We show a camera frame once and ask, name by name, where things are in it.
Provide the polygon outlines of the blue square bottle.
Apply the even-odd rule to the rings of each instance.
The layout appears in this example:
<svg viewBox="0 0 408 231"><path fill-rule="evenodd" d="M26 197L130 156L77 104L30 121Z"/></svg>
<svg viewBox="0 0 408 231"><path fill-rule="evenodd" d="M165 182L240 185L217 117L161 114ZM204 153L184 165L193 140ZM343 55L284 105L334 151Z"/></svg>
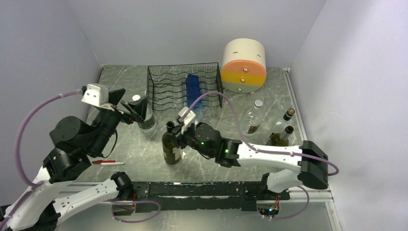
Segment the blue square bottle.
<svg viewBox="0 0 408 231"><path fill-rule="evenodd" d="M190 107L196 99L202 95L199 77L193 74L187 74L186 80L187 106Z"/></svg>

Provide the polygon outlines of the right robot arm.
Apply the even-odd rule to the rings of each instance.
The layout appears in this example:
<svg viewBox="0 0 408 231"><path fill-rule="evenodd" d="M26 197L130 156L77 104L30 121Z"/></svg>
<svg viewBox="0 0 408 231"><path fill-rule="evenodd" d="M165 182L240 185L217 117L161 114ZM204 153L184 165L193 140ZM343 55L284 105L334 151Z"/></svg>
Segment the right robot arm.
<svg viewBox="0 0 408 231"><path fill-rule="evenodd" d="M223 138L220 132L206 123L167 128L175 148L187 146L222 167L269 166L280 168L266 174L260 194L272 199L277 193L296 186L315 190L328 188L328 156L312 141L302 145L278 147L246 144L241 140Z"/></svg>

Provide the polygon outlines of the dark green wine bottle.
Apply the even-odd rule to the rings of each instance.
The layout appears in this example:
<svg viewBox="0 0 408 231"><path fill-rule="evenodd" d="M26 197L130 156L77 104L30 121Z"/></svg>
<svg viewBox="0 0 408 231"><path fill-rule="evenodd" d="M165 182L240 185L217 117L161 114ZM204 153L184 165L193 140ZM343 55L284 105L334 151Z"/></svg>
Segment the dark green wine bottle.
<svg viewBox="0 0 408 231"><path fill-rule="evenodd" d="M182 151L176 147L172 141L172 131L175 125L172 121L166 123L166 132L162 136L162 149L165 162L168 165L175 165L182 159Z"/></svg>

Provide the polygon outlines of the green wine bottle label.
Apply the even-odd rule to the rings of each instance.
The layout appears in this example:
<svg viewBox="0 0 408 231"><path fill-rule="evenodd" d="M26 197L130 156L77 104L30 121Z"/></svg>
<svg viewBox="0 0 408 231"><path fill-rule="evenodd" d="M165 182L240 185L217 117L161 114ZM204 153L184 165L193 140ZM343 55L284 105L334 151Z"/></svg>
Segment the green wine bottle label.
<svg viewBox="0 0 408 231"><path fill-rule="evenodd" d="M293 131L294 128L292 126L287 126L281 133L274 133L273 135L270 135L266 145L280 147L289 146L289 137Z"/></svg>

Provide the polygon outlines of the clear bottle gold top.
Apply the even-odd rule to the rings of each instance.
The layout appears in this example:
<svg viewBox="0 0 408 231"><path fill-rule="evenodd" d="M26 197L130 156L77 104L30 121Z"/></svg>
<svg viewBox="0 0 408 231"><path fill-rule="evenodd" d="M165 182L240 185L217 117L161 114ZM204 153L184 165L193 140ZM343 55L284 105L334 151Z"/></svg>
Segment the clear bottle gold top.
<svg viewBox="0 0 408 231"><path fill-rule="evenodd" d="M295 114L295 110L293 108L289 108L284 115L278 116L272 124L271 129L269 130L269 135L273 135L275 133L282 133L287 126L292 125L292 117Z"/></svg>

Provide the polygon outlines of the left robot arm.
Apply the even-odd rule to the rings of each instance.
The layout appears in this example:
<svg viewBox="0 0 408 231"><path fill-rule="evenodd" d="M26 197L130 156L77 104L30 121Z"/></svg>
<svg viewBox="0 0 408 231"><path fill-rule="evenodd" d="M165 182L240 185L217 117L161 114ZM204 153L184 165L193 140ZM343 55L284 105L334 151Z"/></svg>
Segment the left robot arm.
<svg viewBox="0 0 408 231"><path fill-rule="evenodd" d="M0 209L1 230L53 231L73 215L101 202L130 204L136 199L134 184L125 172L116 172L104 182L76 194L59 197L88 167L91 158L101 157L119 123L137 121L134 112L118 110L125 89L108 91L104 86L88 85L70 91L82 101L98 108L91 125L75 116L60 120L50 132L54 148L44 159L37 176L28 181L24 194Z"/></svg>

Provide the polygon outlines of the round clear bottle silver cap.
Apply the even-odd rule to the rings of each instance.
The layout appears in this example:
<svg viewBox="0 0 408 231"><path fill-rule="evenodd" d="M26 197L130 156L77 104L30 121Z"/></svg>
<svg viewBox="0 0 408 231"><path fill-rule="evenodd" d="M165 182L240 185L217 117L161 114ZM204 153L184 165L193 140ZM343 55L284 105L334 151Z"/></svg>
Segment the round clear bottle silver cap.
<svg viewBox="0 0 408 231"><path fill-rule="evenodd" d="M240 125L245 136L252 136L259 129L264 118L262 106L261 100L255 100L253 106L247 107L242 113Z"/></svg>

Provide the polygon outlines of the clear glass bottle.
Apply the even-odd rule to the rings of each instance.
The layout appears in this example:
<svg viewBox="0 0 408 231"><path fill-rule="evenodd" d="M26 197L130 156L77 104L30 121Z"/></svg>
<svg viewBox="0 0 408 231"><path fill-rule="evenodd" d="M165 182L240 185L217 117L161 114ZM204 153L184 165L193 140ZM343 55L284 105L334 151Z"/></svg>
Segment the clear glass bottle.
<svg viewBox="0 0 408 231"><path fill-rule="evenodd" d="M209 94L204 97L204 115L210 117L217 117L218 108L220 105L218 94Z"/></svg>

